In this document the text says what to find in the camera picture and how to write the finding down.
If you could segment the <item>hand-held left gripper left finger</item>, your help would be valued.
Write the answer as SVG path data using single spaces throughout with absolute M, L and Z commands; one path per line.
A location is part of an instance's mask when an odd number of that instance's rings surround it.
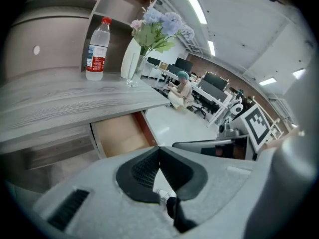
M 178 230 L 153 191 L 159 151 L 98 160 L 47 191 L 33 209 L 62 239 L 172 239 Z

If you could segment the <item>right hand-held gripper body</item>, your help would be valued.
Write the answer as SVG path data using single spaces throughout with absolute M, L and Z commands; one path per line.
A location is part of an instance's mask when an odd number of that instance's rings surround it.
M 257 152 L 270 135 L 269 123 L 258 104 L 252 106 L 238 118 L 219 127 L 217 139 L 230 139 L 233 142 L 243 139 L 245 144 L 245 159 L 257 160 Z

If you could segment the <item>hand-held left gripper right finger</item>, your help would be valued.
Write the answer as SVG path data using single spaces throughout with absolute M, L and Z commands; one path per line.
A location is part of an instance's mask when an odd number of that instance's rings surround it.
M 187 219 L 197 226 L 180 233 L 163 220 L 160 239 L 244 239 L 254 203 L 245 192 L 256 161 L 207 156 L 172 147 L 159 149 L 160 169 L 167 177 Z

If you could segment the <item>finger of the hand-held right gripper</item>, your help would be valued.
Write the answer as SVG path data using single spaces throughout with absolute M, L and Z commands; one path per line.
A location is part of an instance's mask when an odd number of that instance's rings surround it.
M 176 142 L 172 147 L 190 151 L 201 152 L 203 148 L 215 148 L 217 146 L 232 144 L 231 139 L 216 139 L 216 140 L 203 140 L 203 141 L 191 141 L 191 142 Z

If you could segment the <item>white-fronted desk drawer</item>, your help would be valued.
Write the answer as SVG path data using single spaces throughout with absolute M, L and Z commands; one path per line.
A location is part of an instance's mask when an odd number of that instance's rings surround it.
M 157 146 L 158 139 L 146 113 L 147 111 L 140 111 L 91 123 L 91 140 L 100 158 Z

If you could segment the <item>person's right forearm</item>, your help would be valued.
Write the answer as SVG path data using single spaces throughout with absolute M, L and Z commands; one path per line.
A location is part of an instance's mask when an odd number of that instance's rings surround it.
M 284 135 L 283 137 L 279 138 L 279 139 L 275 139 L 272 141 L 267 141 L 263 144 L 263 146 L 261 147 L 261 150 L 265 150 L 268 148 L 277 148 L 279 147 L 287 138 L 299 135 L 299 127 L 294 128 L 293 130 L 291 130 L 289 133 L 287 133 L 286 135 Z

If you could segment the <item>grey wooden desk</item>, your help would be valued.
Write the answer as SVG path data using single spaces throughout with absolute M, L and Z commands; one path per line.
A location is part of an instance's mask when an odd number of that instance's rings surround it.
M 0 173 L 42 191 L 101 159 L 90 124 L 168 103 L 145 83 L 129 87 L 117 74 L 89 81 L 73 69 L 42 70 L 0 87 Z

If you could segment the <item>white shelf cabinet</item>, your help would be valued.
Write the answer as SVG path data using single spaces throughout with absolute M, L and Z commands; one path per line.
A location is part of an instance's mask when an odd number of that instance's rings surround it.
M 27 0 L 0 47 L 0 82 L 44 69 L 85 71 L 89 43 L 103 17 L 112 19 L 104 71 L 119 73 L 130 24 L 154 0 Z M 39 45 L 40 53 L 33 54 Z

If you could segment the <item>white rounded machine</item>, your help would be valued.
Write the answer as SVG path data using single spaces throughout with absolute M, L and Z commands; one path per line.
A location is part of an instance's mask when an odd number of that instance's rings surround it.
M 243 110 L 243 93 L 238 92 L 237 95 L 232 99 L 232 101 L 227 106 L 225 114 L 222 118 L 222 123 L 231 122 L 242 110 Z

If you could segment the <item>black office chair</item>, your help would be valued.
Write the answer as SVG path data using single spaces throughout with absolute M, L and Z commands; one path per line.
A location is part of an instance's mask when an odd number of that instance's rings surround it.
M 187 107 L 191 112 L 200 113 L 203 116 L 203 119 L 206 119 L 206 115 L 211 113 L 212 115 L 219 110 L 219 105 L 214 101 L 209 101 L 202 95 L 192 95 L 194 98 L 194 103 Z

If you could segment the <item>person's black trousers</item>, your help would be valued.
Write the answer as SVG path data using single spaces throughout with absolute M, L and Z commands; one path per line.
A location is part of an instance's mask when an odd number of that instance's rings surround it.
M 185 233 L 197 226 L 197 224 L 187 219 L 180 205 L 180 199 L 169 197 L 166 201 L 167 214 L 174 220 L 174 227 L 180 232 Z

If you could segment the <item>white long office table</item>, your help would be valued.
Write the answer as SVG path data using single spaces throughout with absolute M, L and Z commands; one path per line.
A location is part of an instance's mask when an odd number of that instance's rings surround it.
M 165 82 L 167 82 L 168 77 L 178 80 L 177 74 L 175 74 L 175 72 L 177 73 L 177 71 L 180 71 L 179 68 L 173 70 L 175 66 L 168 65 L 167 69 L 163 69 L 159 66 L 150 64 L 149 62 L 146 63 L 149 64 L 152 68 L 156 68 L 158 70 L 157 83 L 159 82 L 162 73 L 166 75 Z M 222 113 L 227 109 L 232 99 L 232 95 L 227 91 L 222 92 L 205 80 L 201 80 L 199 84 L 191 82 L 191 85 L 193 90 L 196 91 L 198 94 L 205 97 L 210 102 L 215 102 L 217 105 L 219 105 L 219 109 L 217 110 L 217 112 L 215 112 L 214 115 L 210 119 L 208 119 L 209 124 L 207 126 L 210 127 L 221 117 Z

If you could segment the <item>square ceiling light panel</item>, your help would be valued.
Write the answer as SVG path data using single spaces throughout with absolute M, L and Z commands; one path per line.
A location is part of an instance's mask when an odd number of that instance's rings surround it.
M 266 79 L 266 80 L 263 80 L 263 81 L 259 82 L 259 85 L 261 85 L 261 86 L 266 86 L 266 85 L 275 83 L 276 81 L 277 81 L 277 80 L 276 80 L 274 77 L 271 77 L 271 78 L 269 78 L 269 79 Z
M 301 76 L 305 73 L 306 69 L 301 68 L 293 72 L 293 76 L 298 80 L 301 78 Z

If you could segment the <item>person's white left shoe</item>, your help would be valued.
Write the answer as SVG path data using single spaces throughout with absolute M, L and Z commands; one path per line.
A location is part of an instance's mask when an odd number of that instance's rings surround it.
M 170 194 L 168 191 L 163 190 L 163 189 L 157 189 L 156 193 L 158 194 L 160 200 L 162 202 L 164 202 L 165 204 L 167 204 L 169 199 L 171 199 L 171 200 L 175 200 L 176 199 L 176 196 Z

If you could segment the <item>row of black monitors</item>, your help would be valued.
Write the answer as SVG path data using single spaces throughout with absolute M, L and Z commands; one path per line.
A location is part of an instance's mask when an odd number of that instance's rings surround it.
M 157 80 L 157 83 L 161 79 L 162 74 L 165 74 L 165 76 L 166 76 L 165 82 L 167 81 L 167 77 L 171 77 L 175 80 L 178 79 L 177 73 L 180 71 L 180 69 L 175 68 L 175 66 L 173 66 L 173 65 L 169 65 L 170 70 L 169 69 L 161 70 L 159 68 L 159 66 L 154 65 L 152 63 L 149 63 L 148 60 L 146 62 L 146 65 L 149 68 L 149 71 L 145 72 L 144 75 L 147 77 L 150 77 L 152 74 L 152 70 L 156 69 L 157 71 L 154 72 L 153 77 Z M 200 95 L 204 96 L 208 100 L 214 101 L 217 104 L 222 105 L 223 107 L 225 107 L 230 102 L 230 100 L 232 98 L 230 93 L 228 93 L 226 91 L 223 92 L 204 80 L 200 80 L 199 83 L 191 82 L 191 85 L 192 85 L 192 88 L 194 91 L 196 91 Z

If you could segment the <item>long ceiling light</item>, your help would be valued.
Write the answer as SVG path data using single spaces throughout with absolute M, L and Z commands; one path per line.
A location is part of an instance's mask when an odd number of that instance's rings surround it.
M 213 41 L 210 41 L 210 40 L 208 40 L 207 42 L 208 42 L 208 46 L 209 46 L 211 55 L 215 57 L 215 56 L 216 56 L 216 53 L 215 53 L 215 45 L 214 45 L 214 42 L 213 42 Z
M 201 24 L 207 24 L 207 19 L 199 3 L 199 0 L 188 0 L 188 2 L 191 4 L 195 14 L 197 15 L 199 22 Z

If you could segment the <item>clear glass vase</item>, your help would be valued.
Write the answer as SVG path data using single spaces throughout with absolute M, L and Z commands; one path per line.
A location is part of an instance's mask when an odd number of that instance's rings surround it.
M 138 86 L 146 60 L 147 58 L 144 55 L 138 55 L 137 53 L 133 54 L 126 81 L 126 84 L 129 87 Z

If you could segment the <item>white ceramic vase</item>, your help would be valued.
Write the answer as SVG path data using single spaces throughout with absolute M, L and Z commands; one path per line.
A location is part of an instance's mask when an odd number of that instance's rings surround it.
M 132 38 L 130 41 L 123 60 L 122 60 L 122 66 L 121 66 L 121 77 L 124 79 L 129 79 L 132 76 L 131 70 L 135 70 L 138 59 L 140 56 L 141 46 L 137 43 L 137 41 Z

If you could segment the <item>blue and pink flower bouquet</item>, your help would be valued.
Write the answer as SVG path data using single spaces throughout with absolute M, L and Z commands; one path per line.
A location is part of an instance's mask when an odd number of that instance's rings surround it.
M 175 46 L 174 38 L 181 36 L 190 41 L 194 38 L 194 30 L 188 26 L 175 12 L 161 13 L 152 6 L 143 8 L 143 17 L 130 24 L 132 37 L 141 47 L 140 55 L 150 52 L 163 53 Z

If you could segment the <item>clear red-capped water bottle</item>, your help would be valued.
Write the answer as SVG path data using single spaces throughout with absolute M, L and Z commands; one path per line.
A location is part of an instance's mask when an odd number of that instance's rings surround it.
M 92 34 L 86 64 L 87 80 L 100 81 L 103 78 L 104 63 L 110 42 L 111 22 L 111 18 L 103 17 L 101 24 Z

